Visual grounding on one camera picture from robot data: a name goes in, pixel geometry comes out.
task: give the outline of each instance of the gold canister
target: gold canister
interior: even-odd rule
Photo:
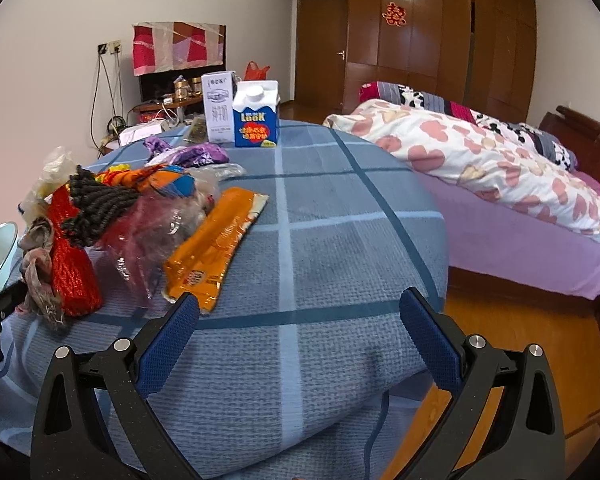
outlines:
[[[202,78],[195,77],[191,80],[191,94],[193,97],[200,97],[202,95]]]
[[[176,88],[176,101],[184,101],[189,97],[189,82],[186,80],[176,81],[174,83]]]

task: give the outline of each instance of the blue plaid tablecloth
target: blue plaid tablecloth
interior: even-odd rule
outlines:
[[[162,138],[176,146],[183,131]],[[248,173],[222,186],[269,202],[235,253],[216,309],[149,397],[152,409],[204,478],[377,479],[429,386],[398,299],[417,286],[442,308],[442,215],[403,163],[323,126],[282,121],[276,148],[225,148]],[[90,169],[137,168],[147,156],[136,142]],[[4,323],[0,440],[21,452],[29,453],[55,348],[104,349],[168,307],[160,294],[150,309],[137,307],[106,257],[90,256],[99,312],[64,336],[36,316]],[[120,457],[139,466],[106,393],[98,401]]]

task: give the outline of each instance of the blue gripper pad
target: blue gripper pad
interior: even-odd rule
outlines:
[[[167,381],[200,319],[198,300],[186,298],[140,358],[136,390],[143,399],[159,392]]]
[[[451,343],[410,290],[400,297],[400,319],[441,390],[455,395],[462,385],[461,360]]]

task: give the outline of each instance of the white milk box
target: white milk box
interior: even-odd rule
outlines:
[[[270,148],[278,142],[277,81],[240,81],[234,97],[236,147]]]
[[[206,131],[209,142],[233,142],[234,72],[212,72],[202,76],[202,99],[205,105]]]

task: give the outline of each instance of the wooden bed frame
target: wooden bed frame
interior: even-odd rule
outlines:
[[[557,113],[547,113],[540,129],[553,134],[576,154],[578,169],[600,183],[600,123],[570,108],[558,106]],[[497,290],[501,296],[515,298],[522,304],[542,304],[571,312],[594,312],[600,330],[600,297],[590,301],[564,296],[508,280],[475,274],[462,269],[449,269],[449,287],[461,290]]]

